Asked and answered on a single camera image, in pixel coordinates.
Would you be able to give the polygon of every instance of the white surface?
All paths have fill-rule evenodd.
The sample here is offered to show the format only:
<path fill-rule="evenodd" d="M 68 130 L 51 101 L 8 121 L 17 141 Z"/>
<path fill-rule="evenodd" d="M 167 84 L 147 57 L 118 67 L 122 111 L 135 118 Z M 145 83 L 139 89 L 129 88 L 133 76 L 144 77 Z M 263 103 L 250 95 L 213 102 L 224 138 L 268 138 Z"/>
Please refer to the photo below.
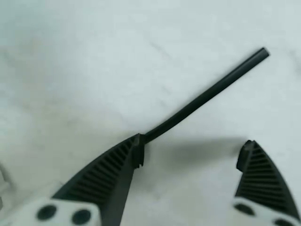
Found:
<path fill-rule="evenodd" d="M 300 11 L 298 0 L 2 0 L 11 207 L 150 130 L 261 46 L 270 58 L 148 146 L 122 225 L 221 225 L 247 139 L 301 206 Z"/>
<path fill-rule="evenodd" d="M 236 206 L 237 204 L 244 204 L 245 206 L 250 207 L 253 210 L 255 217 L 250 216 L 249 218 L 260 219 L 264 223 L 263 225 L 275 225 L 273 223 L 277 220 L 285 220 L 286 222 L 289 222 L 289 223 L 291 223 L 291 225 L 295 225 L 295 226 L 301 225 L 300 221 L 296 218 L 293 218 L 289 215 L 272 210 L 270 208 L 266 208 L 263 205 L 257 204 L 255 202 L 250 201 L 245 198 L 236 197 L 233 200 L 233 205 Z"/>
<path fill-rule="evenodd" d="M 48 205 L 55 206 L 54 215 L 47 220 L 38 220 L 38 212 Z M 101 226 L 101 213 L 95 204 L 42 198 L 24 205 L 10 219 L 0 222 L 1 226 L 74 226 L 72 218 L 77 211 L 88 210 L 90 219 L 85 226 Z"/>

